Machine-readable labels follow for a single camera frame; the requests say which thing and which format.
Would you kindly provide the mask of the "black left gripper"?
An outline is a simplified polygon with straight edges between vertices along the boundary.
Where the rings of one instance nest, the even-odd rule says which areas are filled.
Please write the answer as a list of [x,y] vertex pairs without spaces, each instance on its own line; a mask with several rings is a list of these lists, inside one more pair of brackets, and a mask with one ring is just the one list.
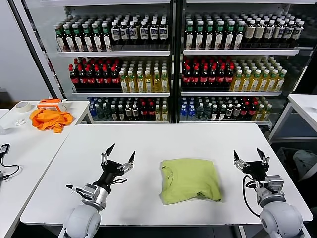
[[124,175],[124,171],[129,171],[133,168],[133,162],[136,153],[136,151],[134,151],[128,162],[124,164],[120,164],[111,160],[108,161],[108,157],[111,154],[114,146],[115,143],[108,147],[104,153],[101,153],[101,168],[103,172],[99,179],[93,182],[94,186],[101,187],[106,191],[111,191],[110,187],[113,184],[120,184],[127,181],[127,178],[120,178],[117,180],[115,180],[115,178]]

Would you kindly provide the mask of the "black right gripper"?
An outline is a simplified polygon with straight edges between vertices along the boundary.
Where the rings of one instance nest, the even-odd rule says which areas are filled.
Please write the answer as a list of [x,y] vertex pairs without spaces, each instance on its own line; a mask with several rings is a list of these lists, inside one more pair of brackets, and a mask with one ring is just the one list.
[[270,156],[266,156],[262,150],[257,148],[258,155],[262,161],[245,162],[241,160],[235,150],[234,153],[234,165],[241,171],[244,170],[245,174],[249,174],[253,180],[264,181],[266,173],[269,169]]

